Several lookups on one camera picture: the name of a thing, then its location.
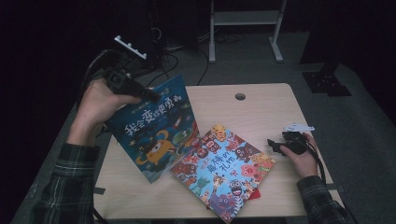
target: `dark floor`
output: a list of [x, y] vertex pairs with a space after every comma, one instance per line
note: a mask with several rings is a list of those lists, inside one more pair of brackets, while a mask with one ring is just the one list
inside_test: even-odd
[[[308, 33], [285, 33], [278, 39], [284, 57], [277, 63], [268, 43], [270, 34], [249, 34], [232, 45], [216, 45], [217, 61], [207, 63], [208, 45], [202, 51], [183, 49], [172, 53], [177, 66], [168, 76], [182, 74], [189, 86], [247, 83], [288, 83], [309, 125], [343, 201], [359, 223], [392, 223], [396, 220], [396, 128], [363, 87], [360, 78], [340, 65], [335, 75], [352, 96], [329, 97], [312, 93], [302, 72], [319, 70], [321, 64], [300, 65]], [[163, 69], [176, 64], [174, 57], [163, 57]], [[149, 83], [162, 71], [139, 79]], [[158, 78], [152, 85], [164, 81]], [[74, 110], [64, 124], [51, 152], [43, 164], [32, 190], [16, 214], [13, 223], [26, 223], [29, 210], [47, 183], [51, 167], [65, 140]], [[99, 139], [102, 146], [108, 136]], [[114, 223], [126, 223], [114, 220]], [[287, 223], [306, 223], [305, 217], [288, 217]]]

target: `picture book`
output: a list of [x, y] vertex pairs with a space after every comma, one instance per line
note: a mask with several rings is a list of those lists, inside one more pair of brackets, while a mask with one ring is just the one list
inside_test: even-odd
[[181, 75], [153, 89], [154, 103], [126, 105], [106, 122], [129, 157], [153, 183], [199, 142], [199, 131]]
[[274, 163], [217, 124], [171, 172], [223, 221], [230, 223]]

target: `light wood tabletop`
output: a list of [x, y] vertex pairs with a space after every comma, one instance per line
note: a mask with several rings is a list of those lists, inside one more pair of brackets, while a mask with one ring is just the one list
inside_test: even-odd
[[[296, 187], [299, 176], [291, 161], [267, 145], [268, 138], [284, 142], [281, 132], [293, 122], [306, 125], [291, 87], [282, 83], [191, 86], [187, 92], [201, 134], [221, 123], [276, 160], [259, 185], [262, 196], [247, 201], [237, 217], [305, 216]], [[236, 99], [236, 94], [244, 95], [245, 100]], [[327, 183], [331, 184], [332, 178], [324, 166]], [[96, 187], [105, 191], [94, 194], [94, 207], [106, 219], [217, 217], [170, 172], [150, 184], [114, 137]], [[331, 190], [331, 194], [341, 203], [336, 190]]]

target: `dark background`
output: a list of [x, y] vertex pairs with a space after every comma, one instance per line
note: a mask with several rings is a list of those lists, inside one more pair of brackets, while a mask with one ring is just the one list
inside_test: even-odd
[[[274, 2], [217, 1], [217, 7], [268, 9], [278, 7]], [[336, 55], [395, 120], [395, 7], [343, 2], [289, 1], [281, 32], [311, 31], [302, 63]], [[147, 52], [150, 65], [158, 65], [167, 37], [196, 48], [198, 34], [208, 32], [209, 6], [208, 0], [2, 1], [2, 222], [13, 218], [32, 185], [92, 59], [102, 49], [119, 49], [116, 35]], [[159, 44], [151, 26], [163, 31]]]

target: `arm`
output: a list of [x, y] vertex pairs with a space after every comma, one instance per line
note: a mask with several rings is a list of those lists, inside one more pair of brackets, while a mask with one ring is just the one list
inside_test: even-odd
[[99, 154], [95, 130], [125, 104], [140, 99], [115, 95], [104, 79], [91, 83], [81, 100], [50, 182], [32, 211], [31, 223], [93, 223], [93, 174]]
[[[304, 133], [304, 137], [316, 150], [315, 139], [307, 133]], [[350, 223], [347, 210], [332, 199], [332, 195], [318, 176], [318, 164], [312, 155], [308, 151], [297, 155], [283, 146], [280, 149], [291, 159], [302, 178], [297, 183], [297, 187], [302, 196], [309, 223]]]

